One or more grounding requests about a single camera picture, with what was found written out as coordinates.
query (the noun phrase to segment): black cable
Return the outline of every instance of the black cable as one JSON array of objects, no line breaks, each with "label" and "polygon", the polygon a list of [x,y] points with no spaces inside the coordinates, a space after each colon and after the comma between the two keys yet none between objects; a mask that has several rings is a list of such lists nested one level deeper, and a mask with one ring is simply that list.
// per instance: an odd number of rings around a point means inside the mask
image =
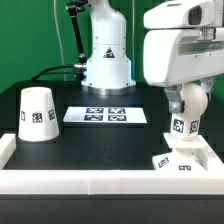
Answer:
[{"label": "black cable", "polygon": [[74,65],[59,65],[51,68],[47,68],[43,71],[41,71],[39,74],[35,75],[33,78],[31,78],[31,81],[36,81],[38,78],[40,78],[42,75],[50,72],[50,71],[55,71],[59,69],[65,69],[65,68],[74,68]]}]

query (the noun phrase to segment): upside-down cup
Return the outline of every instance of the upside-down cup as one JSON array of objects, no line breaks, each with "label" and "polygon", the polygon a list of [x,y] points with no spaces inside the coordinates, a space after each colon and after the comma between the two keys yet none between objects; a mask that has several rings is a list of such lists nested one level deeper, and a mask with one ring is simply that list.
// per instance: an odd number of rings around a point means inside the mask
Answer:
[{"label": "upside-down cup", "polygon": [[59,135],[51,89],[31,87],[21,92],[19,138],[30,142],[47,141]]}]

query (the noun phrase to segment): black tabletop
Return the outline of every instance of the black tabletop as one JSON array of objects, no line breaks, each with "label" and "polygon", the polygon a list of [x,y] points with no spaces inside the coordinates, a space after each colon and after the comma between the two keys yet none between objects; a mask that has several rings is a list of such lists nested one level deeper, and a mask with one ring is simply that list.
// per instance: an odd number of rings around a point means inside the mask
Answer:
[{"label": "black tabletop", "polygon": [[[51,88],[60,135],[39,143],[17,137],[17,148],[6,170],[152,170],[152,156],[170,151],[163,138],[171,120],[167,98],[162,88],[144,83],[137,83],[135,92],[122,96],[86,93],[78,82],[16,83],[0,94],[0,135],[18,136],[21,90],[31,86]],[[64,123],[69,106],[143,108],[147,124]],[[221,159],[223,114],[224,105],[212,99],[200,126],[200,134]],[[20,223],[18,216],[21,223],[204,224],[222,223],[224,218],[224,197],[212,195],[5,195],[0,199],[4,223]]]}]

